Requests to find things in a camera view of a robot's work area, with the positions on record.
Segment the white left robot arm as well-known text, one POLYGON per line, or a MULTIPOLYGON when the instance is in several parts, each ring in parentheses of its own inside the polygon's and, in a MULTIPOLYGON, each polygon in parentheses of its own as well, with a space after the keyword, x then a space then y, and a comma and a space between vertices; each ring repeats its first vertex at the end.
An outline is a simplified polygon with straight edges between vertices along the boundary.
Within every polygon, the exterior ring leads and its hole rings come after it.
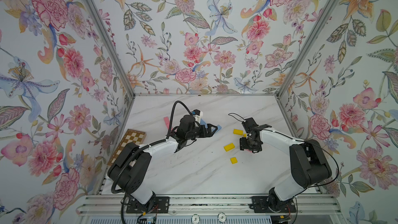
POLYGON ((127 198, 145 206, 154 202, 155 193, 144 185, 150 163, 158 158, 173 155, 188 142, 211 138, 218 126, 201 124, 201 116, 185 115, 176 127, 170 127, 166 137, 146 145, 128 143, 110 166, 107 176, 112 181, 111 193, 124 194, 127 198))

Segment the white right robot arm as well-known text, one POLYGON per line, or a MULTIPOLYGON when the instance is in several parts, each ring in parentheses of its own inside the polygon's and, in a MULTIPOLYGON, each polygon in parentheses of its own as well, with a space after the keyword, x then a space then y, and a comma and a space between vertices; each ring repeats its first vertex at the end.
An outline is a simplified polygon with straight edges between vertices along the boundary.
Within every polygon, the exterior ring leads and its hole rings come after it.
POLYGON ((240 138, 240 150, 258 153, 266 143, 290 158, 290 175, 268 192, 266 206, 272 211, 281 211, 295 196, 332 176, 332 170, 317 141, 285 135, 268 124, 258 125, 253 118, 244 119, 241 123, 247 136, 240 138))

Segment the yellow rectangular block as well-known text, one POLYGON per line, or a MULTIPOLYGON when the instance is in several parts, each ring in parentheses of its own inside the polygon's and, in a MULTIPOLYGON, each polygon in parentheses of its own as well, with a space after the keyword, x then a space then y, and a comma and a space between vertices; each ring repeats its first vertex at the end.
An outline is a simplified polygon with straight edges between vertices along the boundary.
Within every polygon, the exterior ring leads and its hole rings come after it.
POLYGON ((234 129, 233 134, 243 136, 244 132, 243 132, 243 130, 234 129))

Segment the light blue long block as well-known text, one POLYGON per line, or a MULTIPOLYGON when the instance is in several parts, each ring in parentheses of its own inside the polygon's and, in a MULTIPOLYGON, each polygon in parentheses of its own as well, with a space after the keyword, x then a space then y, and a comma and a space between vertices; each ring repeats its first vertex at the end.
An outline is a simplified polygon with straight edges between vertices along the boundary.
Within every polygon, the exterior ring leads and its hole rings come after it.
POLYGON ((206 122, 206 121, 204 121, 203 119, 201 119, 201 122, 200 122, 200 124, 201 124, 201 125, 204 125, 204 126, 207 126, 207 122, 206 122))

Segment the small yellow cube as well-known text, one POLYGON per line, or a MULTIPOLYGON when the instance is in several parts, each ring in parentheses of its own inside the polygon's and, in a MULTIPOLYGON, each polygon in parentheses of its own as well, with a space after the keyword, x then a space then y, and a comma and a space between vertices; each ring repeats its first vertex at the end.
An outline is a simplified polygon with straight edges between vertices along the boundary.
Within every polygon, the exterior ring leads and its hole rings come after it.
POLYGON ((230 159, 232 164, 236 164, 238 162, 237 158, 233 157, 230 159))

